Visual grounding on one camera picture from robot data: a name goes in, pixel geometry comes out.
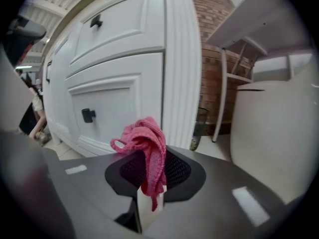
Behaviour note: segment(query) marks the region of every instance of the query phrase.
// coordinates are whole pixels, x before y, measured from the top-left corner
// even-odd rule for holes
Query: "white furniture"
[[[287,82],[238,87],[230,135],[232,160],[285,203],[307,190],[318,168],[318,85],[313,58]]]
[[[220,47],[222,92],[213,141],[216,142],[226,101],[227,78],[251,83],[250,72],[257,59],[280,57],[292,51],[309,51],[311,37],[288,0],[243,0],[207,40]],[[227,73],[225,49],[239,54],[231,73]],[[243,57],[252,67],[245,77],[236,74]]]
[[[238,87],[231,128],[232,161],[275,191],[286,203],[302,195],[318,167],[319,85],[315,56],[289,81],[261,81],[234,75],[242,57],[253,61],[310,51],[311,37],[287,0],[243,0],[208,39],[221,48],[222,121],[227,77]],[[240,54],[227,73],[226,52]]]
[[[252,70],[253,82],[288,81],[300,72],[302,66],[309,63],[311,57],[309,51],[294,51],[286,57],[258,60]]]
[[[189,148],[201,78],[192,0],[93,0],[52,41],[43,92],[55,141],[112,153],[112,138],[152,116],[167,144]]]

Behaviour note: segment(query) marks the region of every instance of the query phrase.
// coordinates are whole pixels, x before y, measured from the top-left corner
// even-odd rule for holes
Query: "cabinet drawer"
[[[66,80],[75,113],[78,145],[97,154],[114,152],[112,138],[125,126],[152,116],[160,125],[162,53],[119,58]],[[85,122],[83,110],[94,111]]]
[[[164,0],[98,0],[74,33],[70,75],[116,57],[164,48]]]

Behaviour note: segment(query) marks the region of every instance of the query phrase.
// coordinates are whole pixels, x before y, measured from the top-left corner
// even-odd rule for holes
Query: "gray surface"
[[[49,153],[47,149],[44,156],[49,163],[50,177],[55,190],[69,214],[77,239],[141,238],[141,235],[106,217],[82,194],[79,194],[77,188],[72,185],[70,176],[64,172],[56,155]]]
[[[64,169],[85,165],[87,170],[68,175],[74,187],[84,197],[106,214],[112,220],[122,213],[126,213],[132,201],[131,197],[119,196],[106,182],[104,172],[106,168],[120,159],[116,155],[104,155],[98,157],[64,160],[60,165]]]
[[[270,216],[284,204],[270,189],[236,165],[190,150],[172,147],[199,162],[206,181],[190,200],[166,203],[157,219],[143,233],[155,239],[239,238],[254,231],[232,190],[247,186]]]
[[[0,174],[9,192],[25,214],[53,238],[142,237],[87,201],[72,185],[55,151],[13,133],[0,132],[0,143]]]

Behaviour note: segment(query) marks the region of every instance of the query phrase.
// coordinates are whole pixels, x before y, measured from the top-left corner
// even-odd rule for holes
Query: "cabinet door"
[[[64,82],[70,62],[68,37],[64,39],[54,53],[49,73],[54,124],[61,134],[70,139],[70,113]]]
[[[45,110],[46,120],[50,123],[54,123],[52,97],[51,97],[51,69],[52,69],[52,57],[48,59],[48,63],[45,64],[43,69],[42,88],[43,88],[43,105]]]
[[[65,82],[71,94],[78,145],[97,154],[114,152],[112,138],[125,126],[152,116],[161,123],[162,53],[119,58],[88,68]],[[95,112],[85,122],[82,111]]]
[[[81,16],[68,76],[127,54],[164,49],[164,0],[95,0]]]

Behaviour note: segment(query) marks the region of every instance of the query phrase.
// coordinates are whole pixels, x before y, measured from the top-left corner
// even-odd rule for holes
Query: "white cabinet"
[[[49,113],[53,110],[55,126],[67,138],[70,138],[70,113],[67,107],[68,100],[64,80],[69,63],[69,40],[65,38],[54,51],[54,57],[50,65],[49,88],[52,105]]]
[[[164,49],[164,0],[96,0],[75,24],[68,76],[128,54]]]
[[[109,143],[125,126],[152,115],[161,123],[162,53],[115,59],[88,68],[65,83],[75,115],[77,143],[95,153],[114,152]],[[85,109],[94,111],[84,121]]]
[[[61,21],[45,53],[44,104],[54,141],[85,156],[108,154],[125,126],[151,116],[167,144],[188,148],[201,78],[192,0],[76,6],[80,12],[66,26],[71,11]]]

